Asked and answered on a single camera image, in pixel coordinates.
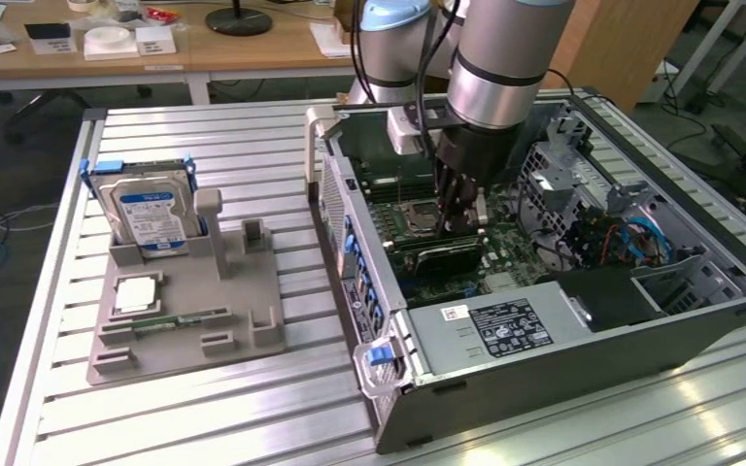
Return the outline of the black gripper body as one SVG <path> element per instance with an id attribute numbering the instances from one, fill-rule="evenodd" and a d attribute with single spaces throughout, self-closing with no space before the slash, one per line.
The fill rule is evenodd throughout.
<path id="1" fill-rule="evenodd" d="M 445 128 L 435 151 L 436 189 L 442 190 L 459 175 L 479 187 L 491 184 L 507 165 L 518 136 L 518 124 L 505 129 L 475 125 Z"/>

